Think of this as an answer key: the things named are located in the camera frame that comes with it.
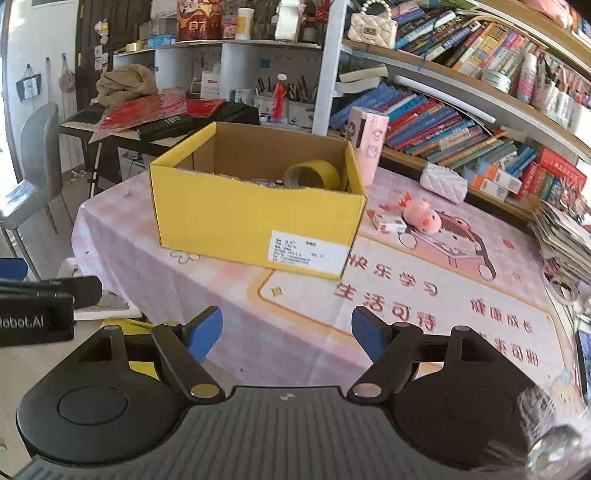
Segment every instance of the tablecloth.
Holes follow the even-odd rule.
[[[97,275],[154,323],[186,323],[218,305],[223,332],[208,358],[249,384],[348,388],[370,365],[350,331],[351,312],[361,304],[387,323],[412,322],[425,333],[448,335],[454,325],[468,325],[541,386],[560,375],[574,378],[569,340],[541,281],[532,238],[381,168],[368,192],[340,281],[160,247],[148,174],[84,202],[72,247],[85,274]],[[437,234],[374,228],[371,215],[400,211],[406,193],[440,213]],[[183,208],[186,221],[194,221]]]

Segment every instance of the white jar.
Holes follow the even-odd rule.
[[[254,8],[239,8],[236,20],[236,40],[250,40],[252,32],[252,17]]]

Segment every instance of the shelf post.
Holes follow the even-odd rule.
[[[347,1],[334,0],[329,11],[329,20],[324,38],[324,52],[318,80],[318,94],[314,106],[314,123],[312,133],[326,135],[329,128],[330,108],[332,107],[333,91],[336,74],[339,69],[340,45],[345,30]]]

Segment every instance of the chair leg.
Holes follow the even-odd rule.
[[[22,256],[25,257],[25,260],[27,261],[29,268],[33,272],[34,277],[37,279],[37,281],[41,280],[41,277],[39,276],[39,272],[35,268],[35,264],[33,263],[33,260],[31,260],[31,257],[29,256],[29,252],[27,252],[27,249],[25,248],[25,244],[22,243],[22,238],[21,238],[20,233],[18,233],[17,229],[14,229],[12,231],[12,233],[14,233],[14,238],[17,241],[18,247],[21,249]]]
[[[59,197],[60,197],[61,204],[64,206],[64,210],[66,211],[68,218],[70,219],[70,223],[72,224],[72,228],[74,228],[74,220],[72,220],[72,216],[70,215],[70,211],[68,210],[68,206],[66,205],[66,199],[61,194],[61,192],[59,194]]]
[[[55,232],[56,235],[58,235],[58,231],[57,231],[57,226],[56,226],[56,221],[53,219],[53,215],[51,214],[51,210],[49,209],[49,205],[45,205],[45,212],[47,213],[47,218],[49,218],[49,223],[51,224],[51,228],[53,228],[53,231]]]
[[[6,243],[8,244],[8,248],[10,249],[12,256],[14,258],[18,258],[17,251],[14,249],[14,246],[10,240],[10,237],[8,236],[8,232],[4,228],[0,228],[0,230],[2,230],[2,234],[4,235],[4,240],[6,240]]]

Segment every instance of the door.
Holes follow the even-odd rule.
[[[151,0],[80,0],[76,27],[76,101],[78,110],[90,105],[97,95],[96,81],[100,70],[95,70],[95,47],[100,35],[95,31],[98,21],[109,23],[109,41],[103,45],[103,53],[109,53],[109,70],[113,65],[113,53],[139,37],[139,26],[150,19]],[[83,145],[85,168],[93,168],[98,142]],[[99,177],[114,183],[121,181],[117,147],[104,140],[100,152]]]

